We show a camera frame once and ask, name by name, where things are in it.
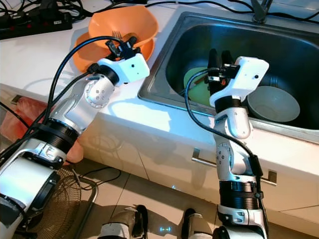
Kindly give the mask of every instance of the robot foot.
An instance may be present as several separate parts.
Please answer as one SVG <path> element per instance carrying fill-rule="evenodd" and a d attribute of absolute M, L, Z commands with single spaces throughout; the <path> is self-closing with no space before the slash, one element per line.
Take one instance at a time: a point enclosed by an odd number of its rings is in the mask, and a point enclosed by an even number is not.
<path fill-rule="evenodd" d="M 102 225 L 98 239 L 147 239 L 148 212 L 145 206 L 125 208 Z"/>
<path fill-rule="evenodd" d="M 208 222 L 193 208 L 185 211 L 181 229 L 182 239 L 212 239 Z"/>

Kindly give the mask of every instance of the tiled floor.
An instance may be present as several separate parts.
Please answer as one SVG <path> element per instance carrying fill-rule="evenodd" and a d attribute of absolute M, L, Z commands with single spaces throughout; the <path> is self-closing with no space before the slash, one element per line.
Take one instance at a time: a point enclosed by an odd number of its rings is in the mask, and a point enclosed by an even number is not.
<path fill-rule="evenodd" d="M 77 167 L 83 174 L 104 165 L 84 160 Z M 93 180 L 107 180 L 118 175 L 116 169 L 106 169 L 92 173 Z M 83 216 L 90 192 L 84 192 L 78 220 Z M 216 205 L 187 195 L 185 193 L 158 185 L 146 179 L 122 172 L 122 175 L 99 187 L 99 195 L 83 228 L 80 239 L 96 239 L 101 225 L 106 223 L 113 213 L 127 206 L 143 204 L 149 212 L 149 239 L 179 239 L 183 212 L 189 207 L 203 214 L 212 230 L 221 225 L 216 217 Z M 171 232 L 161 233 L 160 228 L 171 227 Z M 275 224 L 270 224 L 270 239 L 315 239 Z"/>

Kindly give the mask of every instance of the stainless steel sink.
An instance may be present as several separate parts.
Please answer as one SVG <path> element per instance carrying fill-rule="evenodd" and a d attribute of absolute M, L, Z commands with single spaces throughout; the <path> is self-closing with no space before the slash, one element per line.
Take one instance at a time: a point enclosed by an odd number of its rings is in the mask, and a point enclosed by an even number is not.
<path fill-rule="evenodd" d="M 234 59 L 251 56 L 266 60 L 270 69 L 260 85 L 268 86 L 275 79 L 278 88 L 298 101 L 301 112 L 294 121 L 274 123 L 249 114 L 254 127 L 319 143 L 319 34 L 184 12 L 139 97 L 185 110 L 178 94 L 184 89 L 184 75 L 191 68 L 207 67 L 211 48 L 219 54 L 230 50 Z M 212 107 L 191 104 L 198 113 L 215 115 Z"/>

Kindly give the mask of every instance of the dish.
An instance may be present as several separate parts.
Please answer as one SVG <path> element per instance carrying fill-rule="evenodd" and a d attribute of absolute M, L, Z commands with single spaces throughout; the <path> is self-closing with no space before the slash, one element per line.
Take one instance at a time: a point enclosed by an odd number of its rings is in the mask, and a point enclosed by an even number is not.
<path fill-rule="evenodd" d="M 139 47 L 150 41 L 157 34 L 159 25 L 156 18 L 144 6 L 129 6 L 95 13 L 89 23 L 90 37 L 112 36 L 119 32 L 122 36 L 135 33 Z M 107 48 L 103 41 L 96 45 Z"/>
<path fill-rule="evenodd" d="M 78 45 L 89 38 L 90 35 L 88 32 L 86 32 L 76 40 L 75 45 Z M 146 61 L 148 61 L 151 54 L 153 53 L 154 47 L 155 43 L 153 39 L 140 47 L 142 55 L 144 56 L 144 59 Z M 73 61 L 79 71 L 85 72 L 92 63 L 97 62 L 98 60 L 108 56 L 109 54 L 111 54 L 111 52 L 108 48 L 99 47 L 96 44 L 91 43 L 78 50 L 73 55 Z"/>
<path fill-rule="evenodd" d="M 195 67 L 187 71 L 184 76 L 184 87 L 186 87 L 187 82 L 194 74 L 205 69 L 207 69 L 207 67 Z M 201 78 L 202 76 L 197 76 L 194 82 Z M 188 97 L 192 101 L 195 101 L 197 103 L 200 103 L 206 106 L 210 106 L 210 103 L 209 103 L 210 93 L 209 93 L 209 90 L 207 89 L 207 86 L 208 85 L 205 84 L 204 81 L 199 82 L 198 84 L 196 84 L 196 86 L 189 89 Z"/>
<path fill-rule="evenodd" d="M 274 122 L 289 122 L 300 114 L 300 106 L 288 92 L 276 87 L 260 86 L 247 97 L 254 116 Z"/>

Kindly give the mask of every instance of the red plastic bag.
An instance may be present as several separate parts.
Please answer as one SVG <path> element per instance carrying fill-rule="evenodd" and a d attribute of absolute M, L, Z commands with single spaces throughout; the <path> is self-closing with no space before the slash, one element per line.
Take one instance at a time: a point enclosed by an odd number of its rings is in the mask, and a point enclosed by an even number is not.
<path fill-rule="evenodd" d="M 36 101 L 27 97 L 21 97 L 16 105 L 16 112 L 24 121 L 31 125 L 32 122 L 46 108 L 46 103 Z M 7 112 L 0 127 L 0 133 L 11 142 L 15 142 L 18 138 L 22 138 L 26 132 L 26 126 L 18 120 L 13 114 Z M 78 141 L 75 141 L 73 147 L 67 153 L 67 160 L 77 163 L 83 159 L 83 148 Z"/>

